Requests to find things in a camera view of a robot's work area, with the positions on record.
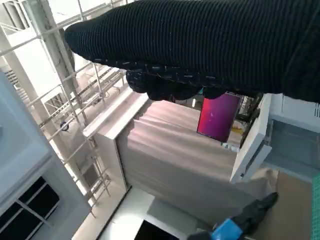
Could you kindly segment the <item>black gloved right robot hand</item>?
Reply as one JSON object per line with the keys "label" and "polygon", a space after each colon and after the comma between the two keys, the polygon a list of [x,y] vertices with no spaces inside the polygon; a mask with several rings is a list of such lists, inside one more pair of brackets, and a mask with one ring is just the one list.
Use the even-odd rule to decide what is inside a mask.
{"label": "black gloved right robot hand", "polygon": [[138,0],[70,25],[65,41],[126,71],[151,100],[224,93],[320,101],[317,0]]}

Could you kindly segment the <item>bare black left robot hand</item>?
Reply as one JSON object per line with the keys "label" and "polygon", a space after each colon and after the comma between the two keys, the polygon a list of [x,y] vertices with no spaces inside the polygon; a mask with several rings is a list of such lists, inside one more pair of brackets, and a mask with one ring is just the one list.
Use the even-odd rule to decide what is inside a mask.
{"label": "bare black left robot hand", "polygon": [[268,211],[278,200],[278,193],[273,192],[263,199],[256,199],[242,209],[236,216],[226,219],[212,232],[201,231],[191,234],[188,240],[243,240],[253,234],[263,221]]}

